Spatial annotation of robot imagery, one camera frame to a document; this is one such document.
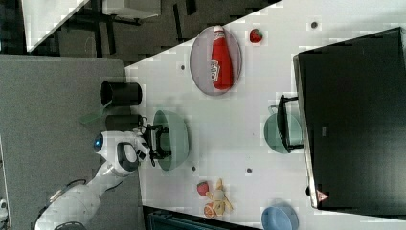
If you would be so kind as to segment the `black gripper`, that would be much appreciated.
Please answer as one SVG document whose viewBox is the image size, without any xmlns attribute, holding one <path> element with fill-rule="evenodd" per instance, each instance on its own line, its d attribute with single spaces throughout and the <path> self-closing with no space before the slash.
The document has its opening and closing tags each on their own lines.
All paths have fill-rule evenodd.
<svg viewBox="0 0 406 230">
<path fill-rule="evenodd" d="M 157 132 L 169 133 L 169 128 L 163 125 L 147 125 L 143 134 L 144 139 L 149 147 L 150 159 L 165 159 L 171 156 L 171 152 L 159 153 L 156 144 Z"/>
</svg>

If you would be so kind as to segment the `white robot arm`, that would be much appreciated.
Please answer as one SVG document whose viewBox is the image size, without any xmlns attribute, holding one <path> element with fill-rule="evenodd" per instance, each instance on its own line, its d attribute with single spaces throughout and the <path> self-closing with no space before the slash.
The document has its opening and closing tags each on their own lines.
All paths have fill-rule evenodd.
<svg viewBox="0 0 406 230">
<path fill-rule="evenodd" d="M 55 193 L 41 210 L 33 230 L 86 230 L 96 215 L 102 195 L 133 174 L 145 157 L 158 159 L 164 152 L 159 141 L 169 129 L 148 126 L 144 131 L 108 130 L 95 138 L 95 153 L 104 159 L 96 175 L 82 184 L 67 185 Z"/>
</svg>

